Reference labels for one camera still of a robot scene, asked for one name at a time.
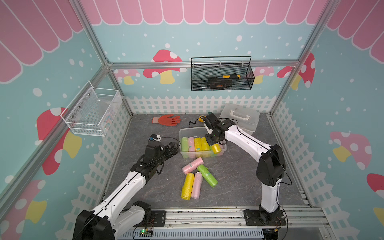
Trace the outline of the yellow roll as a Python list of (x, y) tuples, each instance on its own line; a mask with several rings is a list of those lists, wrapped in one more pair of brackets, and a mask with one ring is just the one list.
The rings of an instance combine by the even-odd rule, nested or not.
[(219, 143), (213, 144), (212, 146), (210, 146), (210, 148), (213, 151), (213, 153), (216, 155), (221, 153), (221, 151), (222, 151), (221, 145)]
[(187, 173), (184, 185), (182, 187), (182, 192), (181, 192), (181, 198), (183, 200), (189, 201), (191, 199), (194, 180), (195, 180), (195, 175), (193, 173)]
[(210, 146), (209, 146), (205, 137), (201, 138), (201, 142), (202, 142), (203, 156), (208, 157), (210, 155), (210, 151), (211, 151)]
[(194, 138), (195, 153), (200, 154), (202, 152), (202, 140), (201, 138)]

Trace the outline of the green roll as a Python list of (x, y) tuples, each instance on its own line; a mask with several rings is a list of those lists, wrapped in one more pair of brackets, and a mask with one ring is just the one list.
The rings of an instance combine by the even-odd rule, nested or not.
[(212, 187), (216, 187), (218, 184), (217, 179), (211, 174), (209, 169), (204, 165), (199, 165), (197, 170), (202, 174), (203, 178), (207, 181), (207, 183)]
[(181, 138), (181, 152), (187, 153), (189, 151), (189, 140), (187, 137)]

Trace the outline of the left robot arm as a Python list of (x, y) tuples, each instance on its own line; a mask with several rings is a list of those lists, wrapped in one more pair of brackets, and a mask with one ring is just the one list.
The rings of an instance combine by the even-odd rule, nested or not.
[(137, 201), (127, 211), (124, 207), (154, 175), (162, 173), (165, 161), (178, 154), (179, 140), (171, 138), (167, 145), (161, 140), (160, 136), (150, 136), (144, 154), (122, 183), (91, 211), (83, 210), (77, 216), (74, 240), (116, 240), (132, 227), (151, 222), (149, 204)]

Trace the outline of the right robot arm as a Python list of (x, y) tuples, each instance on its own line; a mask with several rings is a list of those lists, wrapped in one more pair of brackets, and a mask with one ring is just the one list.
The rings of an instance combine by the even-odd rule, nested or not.
[(207, 115), (204, 120), (208, 133), (205, 138), (210, 146), (232, 142), (251, 157), (257, 165), (256, 176), (262, 183), (262, 200), (259, 204), (259, 220), (267, 225), (284, 211), (279, 201), (281, 185), (292, 185), (293, 181), (283, 182), (288, 176), (283, 149), (279, 145), (266, 144), (243, 131), (236, 120), (217, 118), (215, 114)]

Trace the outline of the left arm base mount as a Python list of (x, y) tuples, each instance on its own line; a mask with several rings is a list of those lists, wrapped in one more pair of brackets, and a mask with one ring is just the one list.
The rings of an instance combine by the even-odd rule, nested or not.
[(166, 211), (154, 211), (151, 205), (142, 201), (136, 201), (133, 206), (141, 207), (145, 213), (143, 219), (135, 227), (164, 227), (166, 220)]

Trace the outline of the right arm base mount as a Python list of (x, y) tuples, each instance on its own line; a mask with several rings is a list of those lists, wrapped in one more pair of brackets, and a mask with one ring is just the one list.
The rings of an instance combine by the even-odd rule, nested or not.
[(268, 213), (266, 210), (243, 210), (244, 219), (247, 226), (286, 226), (284, 212), (278, 207), (274, 212)]

